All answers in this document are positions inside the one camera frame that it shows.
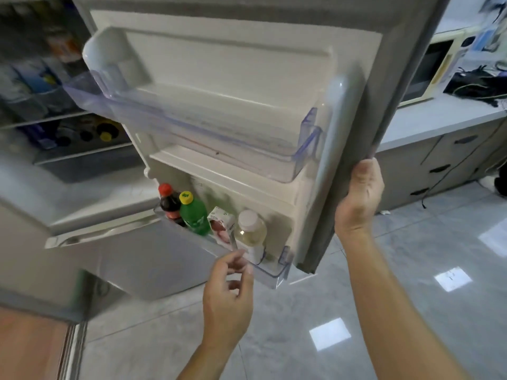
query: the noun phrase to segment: gray refrigerator exterior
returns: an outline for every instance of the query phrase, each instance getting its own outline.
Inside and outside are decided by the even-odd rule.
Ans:
[[[90,11],[112,10],[353,28],[382,40],[320,215],[308,218],[313,237],[298,268],[314,273],[333,236],[334,211],[352,167],[372,157],[449,0],[74,0],[95,31]]]

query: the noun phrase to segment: hand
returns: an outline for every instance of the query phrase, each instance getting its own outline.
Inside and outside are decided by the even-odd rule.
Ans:
[[[245,334],[254,310],[253,267],[234,251],[219,258],[204,287],[204,337],[202,345],[230,355]],[[241,281],[227,281],[227,274],[241,273]],[[239,289],[239,294],[232,292]]]
[[[377,159],[360,161],[352,170],[349,191],[335,212],[335,232],[343,240],[357,230],[371,231],[384,181]]]

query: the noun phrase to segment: door shelf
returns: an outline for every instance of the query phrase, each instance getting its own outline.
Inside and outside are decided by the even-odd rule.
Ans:
[[[212,253],[215,254],[216,257],[220,257],[230,252],[228,249],[219,246],[211,235],[205,237],[198,236],[188,229],[183,228],[173,221],[169,220],[165,215],[165,212],[161,210],[159,206],[156,206],[154,211],[156,215],[161,219],[161,221],[165,224],[165,226],[169,228],[170,232],[178,232],[179,234],[186,235],[190,239],[194,239],[207,253]],[[263,283],[267,287],[276,289],[280,286],[280,284],[282,284],[284,280],[287,279],[288,271],[292,263],[292,258],[293,255],[290,254],[290,249],[288,246],[285,246],[283,248],[283,251],[278,260],[276,260],[273,256],[266,254],[264,259],[259,264],[252,264],[253,276],[257,281]]]
[[[254,123],[250,132],[210,123],[206,116],[185,111],[176,116],[171,108],[149,106],[119,97],[107,98],[94,79],[98,74],[84,73],[65,85],[75,103],[85,110],[129,125],[140,132],[162,134],[169,143],[182,145],[214,159],[248,169],[280,182],[290,182],[315,155],[321,129],[314,126],[316,108],[301,122],[299,133],[266,128]],[[250,128],[261,133],[256,135]],[[266,137],[273,133],[275,137]]]
[[[179,145],[168,146],[149,157],[251,198],[287,217],[294,216],[295,201],[305,176],[303,170],[294,181],[284,184]]]

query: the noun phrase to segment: red bottle cap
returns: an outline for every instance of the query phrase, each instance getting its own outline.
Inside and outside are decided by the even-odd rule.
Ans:
[[[159,193],[161,197],[171,196],[172,194],[172,186],[167,183],[162,183],[159,185]]]

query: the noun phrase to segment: drawer handle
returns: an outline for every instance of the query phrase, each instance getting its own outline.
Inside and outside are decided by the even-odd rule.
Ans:
[[[425,193],[427,191],[429,191],[429,188],[420,189],[419,191],[413,191],[412,193],[410,193],[410,196],[417,196],[417,195]]]
[[[478,138],[478,135],[463,137],[462,139],[454,141],[454,144],[466,144]]]
[[[450,167],[451,164],[446,164],[446,165],[442,165],[441,167],[438,167],[438,168],[435,168],[435,169],[432,169],[430,171],[430,173],[439,173],[439,172],[443,172],[445,171],[448,167]]]

